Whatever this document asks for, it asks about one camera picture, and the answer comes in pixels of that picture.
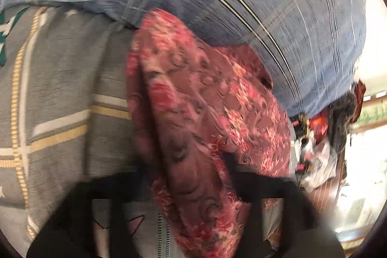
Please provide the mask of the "pink floral cloth garment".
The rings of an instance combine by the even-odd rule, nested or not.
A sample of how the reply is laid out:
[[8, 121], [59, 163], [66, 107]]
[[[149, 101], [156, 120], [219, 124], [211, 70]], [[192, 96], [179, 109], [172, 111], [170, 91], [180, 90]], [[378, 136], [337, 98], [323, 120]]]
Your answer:
[[249, 45], [213, 47], [172, 14], [142, 19], [127, 58], [127, 103], [149, 185], [186, 257], [231, 257], [249, 205], [222, 153], [256, 173], [289, 173], [287, 113]]

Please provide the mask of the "clutter pile beside bed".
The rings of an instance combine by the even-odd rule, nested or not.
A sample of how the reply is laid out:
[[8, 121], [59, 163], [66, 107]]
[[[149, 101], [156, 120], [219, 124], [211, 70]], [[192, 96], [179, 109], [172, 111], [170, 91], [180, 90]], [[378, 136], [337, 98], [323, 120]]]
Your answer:
[[302, 190], [311, 193], [336, 176], [339, 154], [350, 125], [360, 116], [365, 91], [366, 85], [357, 81], [349, 92], [314, 117], [301, 113], [290, 119], [290, 175]]

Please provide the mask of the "grey star-print bedsheet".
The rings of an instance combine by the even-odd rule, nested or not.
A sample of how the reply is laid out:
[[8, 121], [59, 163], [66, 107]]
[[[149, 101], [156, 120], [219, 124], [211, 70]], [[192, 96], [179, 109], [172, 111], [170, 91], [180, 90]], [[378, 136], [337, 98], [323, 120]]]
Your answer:
[[77, 182], [134, 169], [133, 35], [67, 7], [1, 13], [1, 232], [17, 256]]

